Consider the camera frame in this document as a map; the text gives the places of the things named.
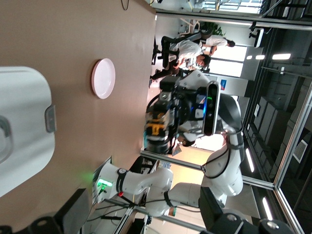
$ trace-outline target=white shirt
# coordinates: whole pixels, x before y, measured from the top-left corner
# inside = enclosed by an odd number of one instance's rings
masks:
[[[182,59],[194,58],[203,53],[201,47],[190,40],[183,40],[177,44],[171,44],[169,49],[171,51],[179,50],[179,61],[182,61]],[[175,58],[175,56],[169,56],[169,61],[171,62]]]
[[[227,45],[228,41],[224,39],[222,36],[211,35],[208,39],[206,39],[206,44],[210,46],[222,46]]]

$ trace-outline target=green light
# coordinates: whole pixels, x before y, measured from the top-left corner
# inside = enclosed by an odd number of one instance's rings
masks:
[[[99,180],[97,181],[97,186],[99,187],[99,186],[101,186],[101,184],[104,184],[105,187],[106,187],[106,186],[112,187],[112,185],[113,185],[111,182],[108,182],[108,181],[106,181],[106,180],[104,180],[104,179],[99,179]]]

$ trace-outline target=black cable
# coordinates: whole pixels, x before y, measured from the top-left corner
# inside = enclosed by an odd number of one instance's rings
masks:
[[[148,108],[151,107],[151,105],[153,104],[153,102],[154,102],[157,98],[159,98],[159,94],[157,94],[155,97],[152,98],[152,100],[150,100],[150,102],[148,103],[148,105],[147,105],[147,107],[146,107],[146,110],[147,110]]]
[[[211,159],[210,161],[206,162],[205,164],[201,165],[201,167],[204,167],[206,165],[208,165],[209,163],[221,158],[222,156],[224,156],[227,152],[229,151],[229,149],[226,149],[226,151],[224,151],[223,154],[219,155],[218,157],[215,157],[214,159]]]
[[[227,169],[228,165],[229,165],[229,162],[230,162],[230,155],[231,155],[231,151],[229,150],[228,160],[226,161],[226,164],[225,164],[223,170],[222,170],[219,174],[217,174],[217,175],[215,175],[215,176],[208,176],[208,175],[206,175],[206,173],[204,173],[204,175],[205,175],[208,179],[215,179],[215,178],[219,177],[220,175],[222,175],[222,174],[225,172],[225,170]]]
[[[222,134],[222,135],[229,136],[229,135],[236,135],[236,134],[241,133],[241,132],[243,131],[243,129],[244,129],[244,124],[243,124],[243,122],[242,122],[242,121],[241,121],[240,123],[241,123],[242,127],[239,129],[239,131],[238,131],[238,132],[236,132],[236,133],[224,133],[224,134]]]
[[[128,198],[126,198],[124,196],[119,196],[119,197],[122,198],[123,200],[127,201],[129,203],[129,206],[137,206],[137,204],[135,204],[134,202],[132,202]]]
[[[87,216],[87,220],[84,221],[84,223],[86,223],[86,222],[88,221],[88,218],[89,218],[89,215],[90,215],[90,213],[91,213],[91,210],[92,210],[92,208],[94,207],[94,205],[96,204],[97,198],[98,198],[98,196],[99,196],[100,194],[101,194],[101,192],[99,192],[98,195],[97,195],[97,197],[94,199],[94,203],[92,204],[92,206],[91,206],[91,208],[90,208],[90,211],[89,211],[88,216]]]
[[[122,0],[120,0],[120,1],[121,1],[121,5],[122,5],[123,10],[124,10],[124,11],[128,10],[129,1],[130,1],[130,0],[128,0],[128,2],[127,2],[127,8],[125,8],[125,6],[123,5],[123,1],[122,1]]]
[[[111,206],[105,206],[105,207],[97,208],[96,211],[103,210],[103,209],[110,208],[110,207],[114,207],[114,206],[119,206],[119,205],[111,205]]]
[[[194,213],[199,213],[200,211],[192,211],[192,210],[189,210],[189,209],[186,209],[184,207],[180,207],[180,206],[177,206],[179,209],[183,209],[183,210],[186,210],[186,211],[190,211],[190,212],[194,212]]]
[[[99,219],[99,218],[105,217],[106,215],[109,215],[109,214],[111,214],[111,213],[113,213],[113,212],[120,211],[120,210],[123,210],[123,209],[126,209],[126,208],[127,208],[127,207],[123,207],[123,208],[119,208],[119,209],[116,209],[116,210],[110,211],[110,212],[108,212],[108,213],[106,213],[106,214],[103,214],[103,215],[101,215],[101,216],[98,216],[98,217],[96,217],[96,218],[89,219],[89,220],[87,220],[87,222],[94,221],[94,220],[96,220],[96,219]]]
[[[114,224],[115,226],[117,226],[118,224],[115,224],[114,222],[113,222],[113,220],[111,219],[111,222],[112,222],[112,224]]]

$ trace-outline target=office chair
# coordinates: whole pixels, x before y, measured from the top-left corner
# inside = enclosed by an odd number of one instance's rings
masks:
[[[179,50],[177,51],[171,51],[170,50],[170,44],[177,44],[183,40],[191,40],[191,41],[199,41],[201,39],[206,40],[208,39],[210,36],[212,35],[212,30],[207,30],[207,31],[199,31],[197,33],[191,33],[191,34],[187,34],[184,37],[180,37],[180,38],[169,38],[166,36],[163,36],[161,39],[161,47],[162,50],[160,51],[158,49],[158,45],[156,45],[156,40],[154,40],[154,49],[153,49],[153,58],[152,58],[152,65],[155,64],[156,61],[156,57],[157,54],[161,53],[161,56],[157,57],[158,59],[163,59],[162,61],[162,66],[165,68],[167,67],[168,63],[169,63],[169,55],[175,55],[176,56],[176,60],[178,59],[178,55],[179,55]]]

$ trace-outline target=man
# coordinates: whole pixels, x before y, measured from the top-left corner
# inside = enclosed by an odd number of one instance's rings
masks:
[[[150,76],[150,84],[156,79],[178,74],[179,66],[181,66],[186,59],[196,58],[196,63],[203,67],[208,66],[210,63],[210,57],[203,54],[201,47],[190,40],[183,40],[177,44],[172,43],[169,49],[171,51],[179,50],[177,62],[175,56],[169,56],[168,66],[161,72]]]
[[[203,44],[204,47],[212,47],[209,55],[213,55],[214,52],[217,50],[218,46],[229,46],[234,47],[235,42],[232,40],[227,40],[226,38],[218,35],[212,35],[208,39],[206,39],[206,44]]]

